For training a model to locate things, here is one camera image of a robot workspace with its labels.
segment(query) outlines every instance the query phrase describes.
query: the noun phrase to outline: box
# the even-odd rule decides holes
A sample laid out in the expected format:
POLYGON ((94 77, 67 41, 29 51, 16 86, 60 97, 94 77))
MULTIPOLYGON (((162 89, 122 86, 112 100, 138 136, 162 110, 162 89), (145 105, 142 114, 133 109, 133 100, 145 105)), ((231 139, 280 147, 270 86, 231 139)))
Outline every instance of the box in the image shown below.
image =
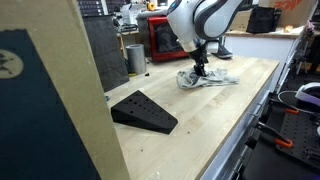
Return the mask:
POLYGON ((240 11, 234 17, 229 30, 246 31, 250 19, 251 10, 240 11))
POLYGON ((311 18, 317 2, 317 0, 260 0, 259 6, 282 10, 278 27, 286 25, 299 27, 305 25, 311 18))

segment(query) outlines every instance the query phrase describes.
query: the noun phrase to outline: black fabric panel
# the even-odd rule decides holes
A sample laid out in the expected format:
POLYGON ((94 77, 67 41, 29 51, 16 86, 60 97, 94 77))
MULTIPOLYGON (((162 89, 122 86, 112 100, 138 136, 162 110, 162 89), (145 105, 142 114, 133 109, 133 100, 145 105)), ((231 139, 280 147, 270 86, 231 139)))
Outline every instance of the black fabric panel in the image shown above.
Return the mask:
POLYGON ((24 64, 0 77, 0 179, 101 179, 27 32, 0 32, 0 50, 24 64))
POLYGON ((83 20, 104 91, 128 82, 111 16, 84 17, 83 20))

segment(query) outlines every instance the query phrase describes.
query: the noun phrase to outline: white cable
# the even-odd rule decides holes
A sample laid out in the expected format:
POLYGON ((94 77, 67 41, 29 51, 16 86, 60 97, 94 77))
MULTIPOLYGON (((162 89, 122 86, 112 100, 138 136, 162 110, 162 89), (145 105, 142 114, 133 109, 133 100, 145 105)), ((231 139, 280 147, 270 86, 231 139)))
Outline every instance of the white cable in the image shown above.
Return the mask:
POLYGON ((283 103, 283 104, 285 104, 285 105, 287 105, 287 106, 289 106, 289 107, 291 107, 291 108, 293 108, 293 109, 299 110, 299 111, 301 111, 301 112, 305 112, 305 113, 313 114, 313 115, 319 115, 318 112, 307 111, 307 110, 300 109, 300 108, 297 108, 297 107, 295 107, 295 106, 293 106, 293 105, 289 105, 289 104, 285 103, 285 102, 281 99, 281 97, 280 97, 281 94, 284 94, 284 93, 297 93, 297 91, 282 91, 282 92, 280 92, 280 93, 278 94, 278 99, 279 99, 279 101, 280 101, 281 103, 283 103))

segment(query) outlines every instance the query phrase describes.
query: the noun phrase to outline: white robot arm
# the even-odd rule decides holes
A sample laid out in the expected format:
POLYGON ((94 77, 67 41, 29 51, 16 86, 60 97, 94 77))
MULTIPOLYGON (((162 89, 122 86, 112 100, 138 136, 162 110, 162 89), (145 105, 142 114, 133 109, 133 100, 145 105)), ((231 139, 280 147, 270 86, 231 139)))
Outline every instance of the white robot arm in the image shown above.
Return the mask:
POLYGON ((218 38, 229 28, 243 0, 175 0, 167 19, 184 51, 196 61, 195 72, 206 76, 207 52, 218 51, 218 38))

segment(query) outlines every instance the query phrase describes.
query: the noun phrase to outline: crumpled white cloth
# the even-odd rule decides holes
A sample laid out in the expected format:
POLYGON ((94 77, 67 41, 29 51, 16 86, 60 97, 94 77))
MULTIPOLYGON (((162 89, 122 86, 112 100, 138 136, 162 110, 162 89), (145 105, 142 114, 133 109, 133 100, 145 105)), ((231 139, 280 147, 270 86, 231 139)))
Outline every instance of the crumpled white cloth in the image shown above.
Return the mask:
POLYGON ((238 77, 229 76, 227 69, 224 68, 207 71, 206 74, 206 77, 198 76, 193 68, 185 71, 181 70, 177 74, 177 83, 182 89, 190 89, 199 86, 224 86, 240 82, 238 77))

